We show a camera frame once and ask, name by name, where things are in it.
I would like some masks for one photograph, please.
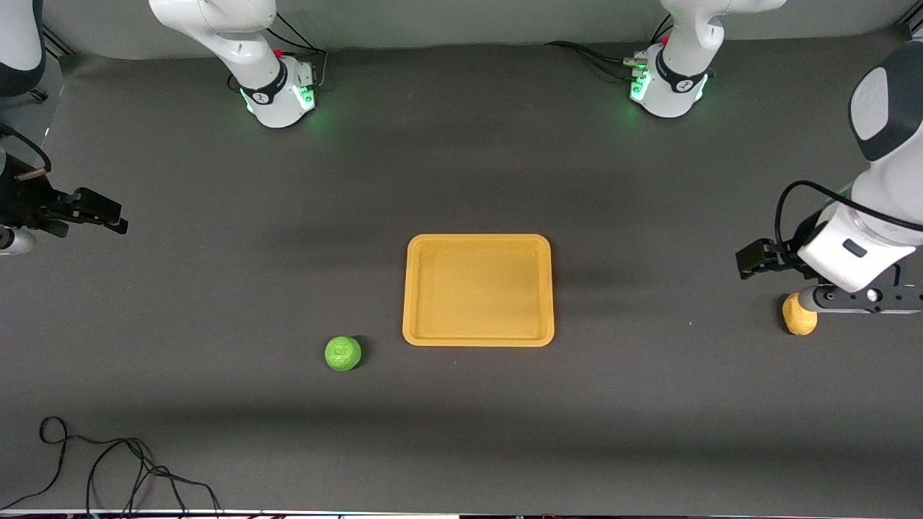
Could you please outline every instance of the gray table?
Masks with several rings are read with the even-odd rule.
[[[217,60],[82,58],[54,181],[131,227],[0,261],[3,501],[53,472],[35,429],[58,414],[147,439],[228,508],[923,515],[921,318],[796,338],[777,297],[806,283],[734,263],[787,183],[863,170],[847,102],[899,42],[730,42],[674,121],[563,49],[342,52],[284,130]],[[786,228],[820,202],[795,195]],[[432,232],[547,236],[554,342],[404,342],[405,247]],[[354,372],[323,362],[338,334],[363,340]],[[25,504],[81,506],[97,451]],[[134,464],[100,470],[120,507]],[[146,506],[174,507],[163,486]]]

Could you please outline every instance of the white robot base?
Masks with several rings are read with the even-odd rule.
[[[247,111],[255,115],[260,124],[270,128],[284,128],[297,123],[303,115],[314,110],[316,103],[311,64],[290,56],[283,56],[279,61],[286,67],[286,80],[271,102],[260,103],[260,99],[251,98],[243,89],[240,90]]]
[[[698,84],[689,81],[687,91],[675,92],[655,65],[656,58],[663,49],[661,43],[656,43],[634,54],[635,60],[646,60],[648,65],[631,83],[629,94],[632,101],[643,106],[651,114],[672,119],[684,115],[701,99],[702,89],[708,82],[708,74],[705,74]],[[683,86],[682,82],[678,85],[681,89]]]

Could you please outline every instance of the rectangular yellow plate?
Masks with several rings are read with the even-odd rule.
[[[418,235],[403,335],[417,346],[544,346],[555,335],[551,246],[539,235]]]

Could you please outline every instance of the lime green ball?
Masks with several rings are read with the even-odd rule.
[[[327,365],[337,371],[349,371],[359,364],[362,358],[362,347],[353,337],[334,337],[327,343],[324,350]]]

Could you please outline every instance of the gray wall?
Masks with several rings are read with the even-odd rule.
[[[636,42],[664,15],[657,0],[278,0],[279,11],[330,49]],[[771,13],[726,17],[730,39],[843,36],[893,23],[914,0],[789,0]],[[45,0],[45,19],[85,54],[126,59],[207,55],[161,26],[147,0]],[[277,22],[279,31],[284,31]]]

